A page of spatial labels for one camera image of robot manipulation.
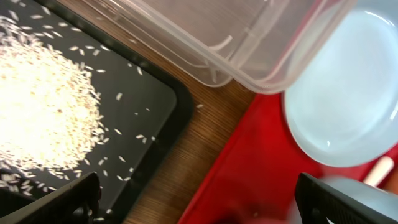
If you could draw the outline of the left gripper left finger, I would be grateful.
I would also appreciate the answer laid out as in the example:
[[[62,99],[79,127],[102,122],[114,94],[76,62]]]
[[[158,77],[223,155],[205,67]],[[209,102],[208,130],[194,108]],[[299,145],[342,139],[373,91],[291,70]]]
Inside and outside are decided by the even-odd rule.
[[[100,199],[100,180],[94,172],[37,200],[1,190],[1,224],[93,223]]]

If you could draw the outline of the white plastic spoon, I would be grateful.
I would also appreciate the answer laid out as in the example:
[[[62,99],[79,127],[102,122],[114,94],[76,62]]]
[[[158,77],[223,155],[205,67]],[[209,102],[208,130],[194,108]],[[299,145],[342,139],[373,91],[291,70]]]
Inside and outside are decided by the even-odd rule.
[[[372,187],[377,187],[394,167],[394,161],[389,156],[380,157],[370,170],[363,182]]]

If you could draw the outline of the white rice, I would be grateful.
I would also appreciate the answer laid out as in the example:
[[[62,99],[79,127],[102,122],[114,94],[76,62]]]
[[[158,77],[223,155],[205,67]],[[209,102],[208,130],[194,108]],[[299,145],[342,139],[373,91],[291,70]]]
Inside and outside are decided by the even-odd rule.
[[[83,175],[79,163],[108,142],[93,69],[1,15],[1,188],[34,200]]]

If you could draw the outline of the large light blue plate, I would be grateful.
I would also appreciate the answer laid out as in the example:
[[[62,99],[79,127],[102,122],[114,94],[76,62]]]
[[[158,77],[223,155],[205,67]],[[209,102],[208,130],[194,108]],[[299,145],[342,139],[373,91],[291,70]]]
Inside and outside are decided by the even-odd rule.
[[[397,1],[358,1],[284,92],[295,142],[333,167],[367,163],[397,143]]]

